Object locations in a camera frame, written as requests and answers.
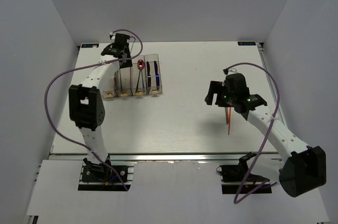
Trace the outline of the black knife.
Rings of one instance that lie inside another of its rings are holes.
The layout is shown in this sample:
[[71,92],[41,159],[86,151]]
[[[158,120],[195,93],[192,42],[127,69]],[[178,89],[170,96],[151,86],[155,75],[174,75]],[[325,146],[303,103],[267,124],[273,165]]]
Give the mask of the black knife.
[[147,94],[149,94],[151,90],[152,76],[150,63],[148,61],[146,62],[146,68],[147,68]]

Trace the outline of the iridescent blue knife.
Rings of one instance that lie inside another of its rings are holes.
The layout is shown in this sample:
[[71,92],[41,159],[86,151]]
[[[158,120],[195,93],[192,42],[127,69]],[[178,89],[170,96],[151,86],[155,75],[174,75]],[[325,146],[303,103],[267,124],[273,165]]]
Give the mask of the iridescent blue knife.
[[155,79],[156,79],[156,91],[159,91],[160,78],[159,78],[159,73],[158,73],[158,65],[156,61],[154,61],[154,70],[155,70]]

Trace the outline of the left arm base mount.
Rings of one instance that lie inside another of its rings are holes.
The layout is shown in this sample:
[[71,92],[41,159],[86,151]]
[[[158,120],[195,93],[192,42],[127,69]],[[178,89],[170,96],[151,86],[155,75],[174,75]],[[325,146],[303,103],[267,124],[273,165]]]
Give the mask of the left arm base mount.
[[130,189],[134,167],[131,165],[113,165],[116,173],[107,167],[90,166],[82,164],[79,177],[78,191],[105,191],[105,192],[126,192]]

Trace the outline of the orange chopstick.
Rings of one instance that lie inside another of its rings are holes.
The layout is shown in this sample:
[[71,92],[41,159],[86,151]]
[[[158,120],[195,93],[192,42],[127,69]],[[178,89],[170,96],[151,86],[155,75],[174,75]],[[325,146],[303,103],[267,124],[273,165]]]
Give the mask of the orange chopstick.
[[231,131],[231,107],[230,107],[230,122],[228,124],[228,135],[230,135],[230,131]]
[[227,125],[230,122],[230,107],[226,107],[226,123]]

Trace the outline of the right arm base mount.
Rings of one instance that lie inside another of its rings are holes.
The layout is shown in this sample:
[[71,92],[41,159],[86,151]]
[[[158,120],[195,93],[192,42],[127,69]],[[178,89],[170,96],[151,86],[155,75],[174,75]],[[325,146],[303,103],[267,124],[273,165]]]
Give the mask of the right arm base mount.
[[[239,158],[238,164],[224,164],[216,168],[216,173],[221,176],[221,190],[223,195],[235,195],[237,189],[248,171],[249,165],[247,161],[254,158],[255,153],[248,153]],[[240,194],[247,194],[249,191],[258,187],[261,183],[266,183],[256,190],[254,194],[271,194],[272,189],[270,181],[266,178],[254,174],[250,174],[242,187]]]

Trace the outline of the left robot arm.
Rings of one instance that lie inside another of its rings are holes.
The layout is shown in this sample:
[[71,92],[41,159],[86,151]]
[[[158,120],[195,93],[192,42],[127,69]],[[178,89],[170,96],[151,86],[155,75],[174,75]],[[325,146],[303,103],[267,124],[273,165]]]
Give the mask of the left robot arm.
[[130,67],[130,36],[111,34],[112,43],[106,46],[100,56],[99,64],[78,85],[69,88],[69,115],[82,134],[88,148],[85,163],[94,165],[93,174],[99,181],[111,177],[109,154],[104,145],[101,125],[105,118],[102,92],[114,74],[124,66]]

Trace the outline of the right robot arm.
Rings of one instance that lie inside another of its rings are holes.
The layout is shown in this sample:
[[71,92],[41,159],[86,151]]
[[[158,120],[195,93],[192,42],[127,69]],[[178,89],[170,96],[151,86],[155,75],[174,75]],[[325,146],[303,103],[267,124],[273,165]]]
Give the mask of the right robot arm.
[[275,119],[263,97],[250,93],[243,74],[230,74],[223,82],[211,81],[205,102],[232,107],[267,137],[281,157],[278,162],[259,153],[248,153],[239,158],[237,166],[223,171],[225,181],[246,182],[258,176],[279,183],[293,198],[326,184],[324,150],[309,146]]

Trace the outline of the iridescent rainbow spoon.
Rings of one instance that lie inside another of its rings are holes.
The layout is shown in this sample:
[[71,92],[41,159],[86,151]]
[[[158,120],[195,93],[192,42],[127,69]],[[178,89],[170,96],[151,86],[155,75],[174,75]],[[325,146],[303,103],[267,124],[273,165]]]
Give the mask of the iridescent rainbow spoon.
[[136,91],[138,92],[139,88],[139,83],[140,81],[142,82],[142,89],[144,91],[145,85],[144,85],[144,77],[143,77],[143,70],[145,69],[145,62],[144,60],[140,59],[137,62],[137,67],[139,69],[139,74],[138,74],[138,80],[137,80],[137,86],[136,86]]

